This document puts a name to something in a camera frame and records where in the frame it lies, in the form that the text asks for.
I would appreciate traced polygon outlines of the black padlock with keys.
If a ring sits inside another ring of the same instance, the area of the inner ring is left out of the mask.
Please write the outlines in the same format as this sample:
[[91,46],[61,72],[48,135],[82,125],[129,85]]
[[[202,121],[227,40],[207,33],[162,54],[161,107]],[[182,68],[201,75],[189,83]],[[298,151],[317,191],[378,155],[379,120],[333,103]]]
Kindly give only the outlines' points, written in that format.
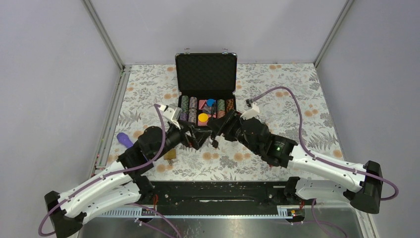
[[216,136],[212,134],[210,136],[210,140],[211,140],[212,147],[215,148],[215,149],[217,149],[218,148],[218,145],[219,145],[219,142],[217,141]]

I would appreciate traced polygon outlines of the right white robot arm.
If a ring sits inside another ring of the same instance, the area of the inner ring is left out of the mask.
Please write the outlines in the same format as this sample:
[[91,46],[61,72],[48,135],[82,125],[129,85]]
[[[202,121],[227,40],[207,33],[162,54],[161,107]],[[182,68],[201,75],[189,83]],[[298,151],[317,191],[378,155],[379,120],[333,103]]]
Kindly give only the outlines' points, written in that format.
[[323,157],[292,139],[272,134],[257,118],[243,119],[236,110],[220,119],[211,119],[208,127],[212,137],[238,141],[271,166],[298,169],[324,178],[320,181],[294,178],[293,185],[284,190],[288,203],[324,198],[348,202],[366,213],[379,213],[383,187],[379,163],[359,164]]

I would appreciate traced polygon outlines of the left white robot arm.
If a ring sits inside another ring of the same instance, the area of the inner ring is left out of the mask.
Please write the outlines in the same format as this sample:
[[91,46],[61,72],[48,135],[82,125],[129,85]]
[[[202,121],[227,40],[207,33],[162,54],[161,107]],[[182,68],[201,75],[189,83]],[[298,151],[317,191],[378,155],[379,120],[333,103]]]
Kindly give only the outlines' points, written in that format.
[[168,131],[148,127],[133,146],[99,174],[67,192],[51,191],[44,196],[53,234],[67,238],[103,212],[138,201],[151,202],[155,190],[144,173],[153,168],[152,159],[159,159],[179,144],[198,150],[210,134],[185,121],[180,128],[171,124]]

